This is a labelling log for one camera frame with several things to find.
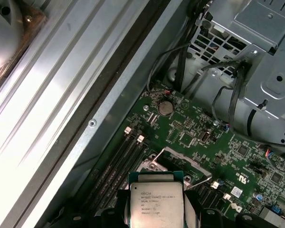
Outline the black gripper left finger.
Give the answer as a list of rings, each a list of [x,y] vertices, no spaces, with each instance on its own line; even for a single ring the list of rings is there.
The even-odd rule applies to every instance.
[[[119,190],[113,208],[103,210],[100,215],[92,213],[67,213],[52,225],[53,228],[128,228],[130,190]]]

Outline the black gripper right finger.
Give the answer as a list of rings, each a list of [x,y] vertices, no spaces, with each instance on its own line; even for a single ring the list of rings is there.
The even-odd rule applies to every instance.
[[[204,208],[197,193],[184,191],[184,220],[187,228],[273,228],[268,221],[248,213],[240,213],[235,220],[230,220],[220,211]]]

